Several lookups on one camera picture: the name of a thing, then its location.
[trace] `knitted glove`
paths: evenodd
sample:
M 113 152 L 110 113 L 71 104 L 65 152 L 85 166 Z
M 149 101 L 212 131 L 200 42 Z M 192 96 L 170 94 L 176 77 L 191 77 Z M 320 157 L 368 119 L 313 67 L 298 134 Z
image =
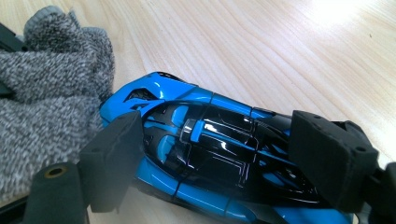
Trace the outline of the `knitted glove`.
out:
M 24 38 L 30 51 L 0 51 L 0 80 L 15 91 L 0 99 L 0 204 L 27 194 L 41 168 L 78 161 L 114 75 L 106 32 L 81 28 L 73 12 L 39 10 Z

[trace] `light wood surface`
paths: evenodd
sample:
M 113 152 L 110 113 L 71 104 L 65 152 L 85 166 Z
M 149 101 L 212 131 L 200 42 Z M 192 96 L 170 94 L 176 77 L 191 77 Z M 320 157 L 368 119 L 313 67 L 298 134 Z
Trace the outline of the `light wood surface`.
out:
M 382 167 L 396 161 L 393 1 L 2 0 L 0 21 L 22 34 L 47 5 L 73 8 L 83 26 L 107 30 L 114 91 L 164 71 L 248 105 L 353 120 L 381 151 Z M 139 200 L 122 223 L 209 221 L 134 189 L 128 195 Z

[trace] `wood grain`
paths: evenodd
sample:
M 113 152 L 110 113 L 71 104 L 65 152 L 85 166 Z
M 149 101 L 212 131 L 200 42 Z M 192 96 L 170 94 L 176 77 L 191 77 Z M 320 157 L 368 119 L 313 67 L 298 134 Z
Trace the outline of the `wood grain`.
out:
M 107 30 L 114 91 L 165 71 L 249 105 L 353 120 L 381 151 L 382 167 L 396 161 L 393 1 L 2 0 L 0 21 L 21 34 L 47 5 L 73 8 L 83 26 Z M 135 223 L 192 221 L 171 221 L 152 206 L 158 216 Z

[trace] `gray glove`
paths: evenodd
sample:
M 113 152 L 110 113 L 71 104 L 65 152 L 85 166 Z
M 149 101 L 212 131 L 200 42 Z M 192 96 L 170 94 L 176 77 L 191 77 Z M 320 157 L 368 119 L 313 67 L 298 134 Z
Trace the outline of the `gray glove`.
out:
M 0 80 L 16 92 L 0 99 L 0 204 L 27 194 L 41 168 L 78 161 L 114 76 L 106 32 L 80 28 L 73 12 L 39 10 L 24 38 L 30 51 L 0 51 Z

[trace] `blue car body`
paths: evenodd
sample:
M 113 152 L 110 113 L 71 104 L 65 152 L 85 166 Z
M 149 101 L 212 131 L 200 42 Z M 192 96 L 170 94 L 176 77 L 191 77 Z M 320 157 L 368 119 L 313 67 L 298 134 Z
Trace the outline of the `blue car body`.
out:
M 131 175 L 143 191 L 247 223 L 276 222 L 271 213 L 285 223 L 352 223 L 288 160 L 290 117 L 161 72 L 122 87 L 100 113 L 107 126 L 136 110 L 147 152 Z

